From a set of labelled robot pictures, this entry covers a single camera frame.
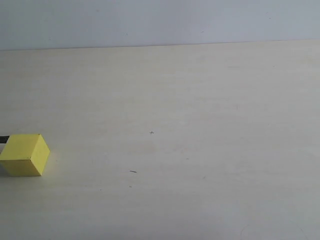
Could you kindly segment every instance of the white tabletop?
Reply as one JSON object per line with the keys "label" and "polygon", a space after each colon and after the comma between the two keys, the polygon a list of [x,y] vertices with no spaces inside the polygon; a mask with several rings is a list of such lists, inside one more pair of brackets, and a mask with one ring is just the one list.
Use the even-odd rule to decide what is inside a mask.
{"label": "white tabletop", "polygon": [[1,240],[320,239],[320,40],[0,52]]}

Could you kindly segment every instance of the yellow block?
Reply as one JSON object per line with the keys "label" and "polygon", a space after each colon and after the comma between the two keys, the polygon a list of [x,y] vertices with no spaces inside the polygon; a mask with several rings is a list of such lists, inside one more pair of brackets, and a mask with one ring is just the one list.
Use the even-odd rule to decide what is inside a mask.
{"label": "yellow block", "polygon": [[14,134],[0,154],[0,163],[14,177],[41,176],[49,153],[41,134]]}

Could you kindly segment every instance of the cube side face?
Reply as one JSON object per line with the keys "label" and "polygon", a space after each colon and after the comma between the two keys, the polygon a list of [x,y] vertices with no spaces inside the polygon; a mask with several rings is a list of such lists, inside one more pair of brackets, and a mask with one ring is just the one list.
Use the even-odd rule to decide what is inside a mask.
{"label": "cube side face", "polygon": [[39,137],[39,134],[10,135],[0,154],[0,161],[30,160]]}
{"label": "cube side face", "polygon": [[1,160],[0,163],[12,177],[41,176],[30,159]]}
{"label": "cube side face", "polygon": [[34,167],[40,175],[42,175],[45,169],[49,154],[50,149],[48,145],[46,144],[42,135],[39,135],[38,141],[31,155],[31,162],[33,163]]}

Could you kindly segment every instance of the table surface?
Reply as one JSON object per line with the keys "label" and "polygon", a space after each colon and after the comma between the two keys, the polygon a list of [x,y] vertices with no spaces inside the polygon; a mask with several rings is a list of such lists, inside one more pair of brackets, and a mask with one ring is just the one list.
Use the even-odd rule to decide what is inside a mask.
{"label": "table surface", "polygon": [[320,239],[320,40],[0,52],[2,240]]}

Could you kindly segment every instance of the yellow cube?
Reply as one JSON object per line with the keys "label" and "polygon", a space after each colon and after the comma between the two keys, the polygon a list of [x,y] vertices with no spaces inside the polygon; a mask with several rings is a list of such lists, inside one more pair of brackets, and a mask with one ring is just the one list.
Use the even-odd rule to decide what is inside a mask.
{"label": "yellow cube", "polygon": [[41,176],[49,153],[41,134],[14,134],[0,154],[0,163],[13,177]]}

